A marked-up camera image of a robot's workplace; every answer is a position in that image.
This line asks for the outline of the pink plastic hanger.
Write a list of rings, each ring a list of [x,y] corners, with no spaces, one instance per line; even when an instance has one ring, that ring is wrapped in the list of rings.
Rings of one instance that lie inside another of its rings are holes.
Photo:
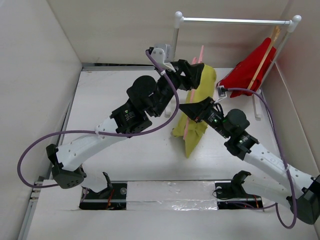
[[[192,64],[199,64],[199,63],[201,63],[203,61],[204,47],[205,47],[204,45],[201,46],[199,56],[198,57],[194,57],[192,59],[192,62],[191,62]],[[195,89],[192,89],[191,92],[190,92],[190,98],[189,98],[189,102],[190,103],[193,102],[195,91],[196,91]],[[185,128],[184,128],[183,140],[185,140],[187,138],[187,135],[188,135],[189,121],[190,121],[190,119],[187,117],[186,123],[185,123]]]

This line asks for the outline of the yellow-green trousers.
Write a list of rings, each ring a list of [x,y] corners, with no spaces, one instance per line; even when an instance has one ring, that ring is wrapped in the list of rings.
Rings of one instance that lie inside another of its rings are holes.
[[[182,113],[177,125],[172,129],[174,137],[184,140],[184,154],[189,158],[196,146],[205,134],[208,124],[202,121],[195,121],[199,117],[202,107],[196,104],[214,95],[215,82],[217,79],[216,71],[213,67],[205,64],[198,88],[194,94],[188,93],[186,97],[187,113]]]

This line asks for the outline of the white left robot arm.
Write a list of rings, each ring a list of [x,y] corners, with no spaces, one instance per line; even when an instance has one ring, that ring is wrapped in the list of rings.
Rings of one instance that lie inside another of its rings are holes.
[[[95,127],[93,133],[84,134],[68,144],[50,144],[46,152],[53,166],[53,179],[62,189],[82,186],[100,198],[107,198],[113,189],[106,172],[90,173],[83,163],[105,148],[126,140],[152,125],[150,117],[160,117],[174,91],[197,89],[201,83],[203,63],[189,64],[186,60],[172,63],[174,71],[166,70],[155,80],[150,75],[138,77],[126,91],[128,100],[111,112]]]

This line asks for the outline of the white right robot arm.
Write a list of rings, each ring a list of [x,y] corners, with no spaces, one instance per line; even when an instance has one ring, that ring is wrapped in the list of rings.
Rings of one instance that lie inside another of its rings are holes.
[[[240,171],[231,180],[231,191],[237,197],[258,195],[288,208],[302,222],[314,225],[320,216],[320,178],[313,177],[268,151],[246,128],[245,113],[237,108],[223,114],[221,105],[211,97],[179,105],[179,109],[196,123],[205,122],[227,139],[227,151],[260,169],[272,180]]]

